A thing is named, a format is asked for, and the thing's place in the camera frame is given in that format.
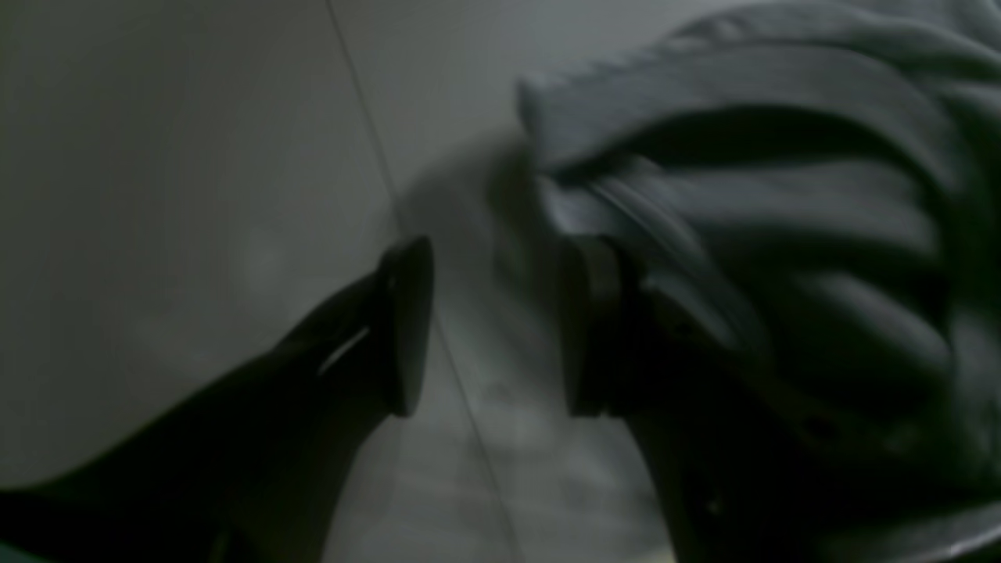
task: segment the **floor tile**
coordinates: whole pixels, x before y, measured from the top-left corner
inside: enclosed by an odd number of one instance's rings
[[[515,111],[523,73],[641,46],[741,0],[330,0],[438,305],[474,424],[531,562],[625,561],[669,545],[616,421],[570,419],[553,248]]]
[[[410,419],[390,420],[355,460],[324,561],[521,559],[438,334]]]
[[[257,353],[398,234],[322,2],[15,9],[4,484],[79,463]]]

